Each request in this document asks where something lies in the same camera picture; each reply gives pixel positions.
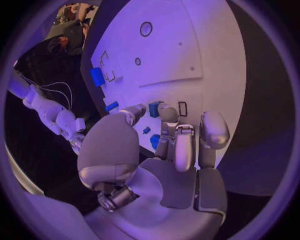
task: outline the dark hair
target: dark hair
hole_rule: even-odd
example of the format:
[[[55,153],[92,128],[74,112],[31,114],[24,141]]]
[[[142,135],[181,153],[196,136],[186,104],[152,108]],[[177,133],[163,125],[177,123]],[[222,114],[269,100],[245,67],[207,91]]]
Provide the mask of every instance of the dark hair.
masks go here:
[[[48,51],[52,54],[58,54],[63,50],[60,37],[53,38],[48,44]]]

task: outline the dark shirt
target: dark shirt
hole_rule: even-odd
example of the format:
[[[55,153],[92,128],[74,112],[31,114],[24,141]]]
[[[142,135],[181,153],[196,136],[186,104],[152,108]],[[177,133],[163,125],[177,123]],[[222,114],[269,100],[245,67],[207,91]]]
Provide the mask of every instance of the dark shirt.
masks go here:
[[[85,36],[80,21],[76,20],[67,26],[63,30],[63,35],[67,37],[69,41],[65,49],[66,53],[71,56],[82,54]]]

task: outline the black background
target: black background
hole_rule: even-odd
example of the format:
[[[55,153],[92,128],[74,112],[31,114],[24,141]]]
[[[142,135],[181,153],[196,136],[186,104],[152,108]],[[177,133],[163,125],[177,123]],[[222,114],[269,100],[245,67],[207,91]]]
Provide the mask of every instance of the black background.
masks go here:
[[[294,0],[265,0],[277,13],[297,43],[300,43],[300,14]],[[35,3],[34,0],[8,1],[2,3],[3,20],[1,24],[0,46],[3,49],[12,29],[19,19]],[[290,207],[285,211],[280,221],[264,239],[289,238],[298,235],[297,217],[300,214],[300,190],[297,191]],[[0,192],[0,237],[3,239],[33,239],[24,225],[15,215],[3,192]]]

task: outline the man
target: man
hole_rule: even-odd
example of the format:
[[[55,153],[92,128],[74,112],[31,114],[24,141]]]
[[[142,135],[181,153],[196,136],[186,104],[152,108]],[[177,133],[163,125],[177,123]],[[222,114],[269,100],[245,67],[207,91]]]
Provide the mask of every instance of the man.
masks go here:
[[[84,13],[78,16],[71,25],[63,30],[63,35],[53,38],[48,44],[48,50],[52,54],[65,51],[70,56],[82,54],[90,26],[83,23],[90,8],[88,4],[82,6]]]

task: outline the circular hole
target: circular hole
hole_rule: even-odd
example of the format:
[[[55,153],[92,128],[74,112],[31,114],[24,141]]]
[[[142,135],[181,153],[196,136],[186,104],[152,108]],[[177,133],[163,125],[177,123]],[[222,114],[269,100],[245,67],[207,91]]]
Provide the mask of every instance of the circular hole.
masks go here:
[[[135,59],[135,64],[136,64],[137,66],[141,65],[141,59],[137,57],[137,58]]]
[[[152,24],[151,22],[145,21],[142,23],[142,25],[140,26],[140,34],[143,37],[147,37],[150,35],[150,33],[152,32]]]

